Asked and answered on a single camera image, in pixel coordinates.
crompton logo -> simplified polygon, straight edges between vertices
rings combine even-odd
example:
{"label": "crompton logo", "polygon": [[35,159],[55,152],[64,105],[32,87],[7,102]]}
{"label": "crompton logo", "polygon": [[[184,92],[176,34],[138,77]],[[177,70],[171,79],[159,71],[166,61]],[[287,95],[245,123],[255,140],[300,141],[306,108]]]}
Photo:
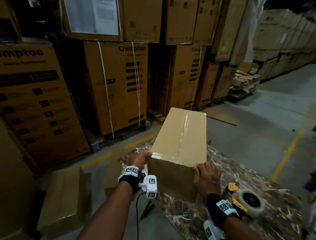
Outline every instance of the crompton logo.
{"label": "crompton logo", "polygon": [[26,49],[22,49],[22,50],[0,50],[0,57],[17,57],[17,58],[21,58],[23,56],[42,56],[44,55],[42,50],[26,50]]}
{"label": "crompton logo", "polygon": [[200,48],[192,48],[192,52],[199,52],[201,49]]}
{"label": "crompton logo", "polygon": [[[123,46],[119,46],[118,49],[120,51],[133,51],[133,47],[123,47]],[[134,47],[134,51],[146,51],[146,47]]]}

black cable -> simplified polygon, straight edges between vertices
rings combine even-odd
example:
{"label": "black cable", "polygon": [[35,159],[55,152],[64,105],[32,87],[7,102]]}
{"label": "black cable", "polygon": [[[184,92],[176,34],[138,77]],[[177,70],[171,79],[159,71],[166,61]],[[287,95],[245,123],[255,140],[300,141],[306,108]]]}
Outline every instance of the black cable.
{"label": "black cable", "polygon": [[137,240],[138,240],[138,199],[139,199],[139,197],[140,197],[142,194],[144,194],[144,193],[146,193],[146,192],[141,193],[141,194],[137,197],[137,200],[136,200]]}

warehouse aisle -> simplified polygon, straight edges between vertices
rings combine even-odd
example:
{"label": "warehouse aisle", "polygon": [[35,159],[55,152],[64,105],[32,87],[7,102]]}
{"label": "warehouse aisle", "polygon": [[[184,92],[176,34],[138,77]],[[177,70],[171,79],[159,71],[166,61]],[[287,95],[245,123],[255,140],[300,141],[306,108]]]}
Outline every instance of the warehouse aisle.
{"label": "warehouse aisle", "polygon": [[[229,157],[239,161],[263,176],[274,179],[305,202],[307,191],[303,189],[313,168],[316,152],[316,68],[307,65],[299,70],[260,85],[253,96],[237,104],[225,103],[238,119],[237,126],[207,118],[207,137],[211,145]],[[111,148],[131,145],[154,136],[160,129],[153,125],[147,132],[104,148],[76,164],[91,173],[92,212],[104,201],[102,179],[107,168],[107,156]],[[138,212],[141,214],[147,199],[141,196]],[[80,230],[58,238],[73,240]],[[158,209],[139,224],[139,239],[184,239]],[[136,239],[136,201],[130,208],[124,240]]]}

marble table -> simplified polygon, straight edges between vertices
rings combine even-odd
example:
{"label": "marble table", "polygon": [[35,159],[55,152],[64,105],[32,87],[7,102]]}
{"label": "marble table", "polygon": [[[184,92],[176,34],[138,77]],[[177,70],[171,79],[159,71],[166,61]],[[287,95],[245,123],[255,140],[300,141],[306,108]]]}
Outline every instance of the marble table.
{"label": "marble table", "polygon": [[[118,162],[126,166],[130,155],[149,151],[155,138],[137,146]],[[229,182],[243,188],[250,188],[265,201],[264,212],[255,219],[243,217],[263,240],[298,240],[301,238],[301,201],[287,189],[268,180],[253,170],[207,145],[207,161],[219,166],[222,172],[222,191]],[[187,203],[166,194],[159,193],[151,200],[187,240],[207,240],[203,223],[210,219],[201,197],[195,203]]]}

table leg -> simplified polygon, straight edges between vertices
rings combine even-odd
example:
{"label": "table leg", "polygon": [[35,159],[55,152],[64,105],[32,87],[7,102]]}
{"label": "table leg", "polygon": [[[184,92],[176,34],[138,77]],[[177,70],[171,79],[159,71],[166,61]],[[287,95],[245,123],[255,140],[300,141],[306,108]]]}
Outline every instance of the table leg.
{"label": "table leg", "polygon": [[148,200],[148,203],[142,213],[142,215],[140,216],[140,220],[143,220],[145,217],[147,217],[147,215],[149,214],[149,212],[155,207],[155,205]]}

